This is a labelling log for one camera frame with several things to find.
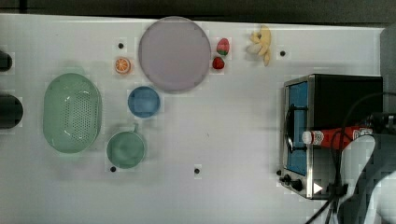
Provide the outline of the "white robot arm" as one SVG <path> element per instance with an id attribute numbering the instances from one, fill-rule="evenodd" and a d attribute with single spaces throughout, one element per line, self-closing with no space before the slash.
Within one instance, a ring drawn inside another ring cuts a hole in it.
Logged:
<path id="1" fill-rule="evenodd" d="M 357 179 L 353 194 L 338 208 L 339 224 L 362 224 L 376 185 L 395 172 L 395 114 L 374 113 L 370 118 L 374 127 L 374 150 Z"/>

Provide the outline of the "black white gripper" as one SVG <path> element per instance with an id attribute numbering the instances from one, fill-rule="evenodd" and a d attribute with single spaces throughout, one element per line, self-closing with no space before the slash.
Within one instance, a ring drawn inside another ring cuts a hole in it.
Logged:
<path id="1" fill-rule="evenodd" d="M 396 118 L 394 113 L 373 113 L 365 120 L 365 126 L 374 133 L 396 134 Z"/>

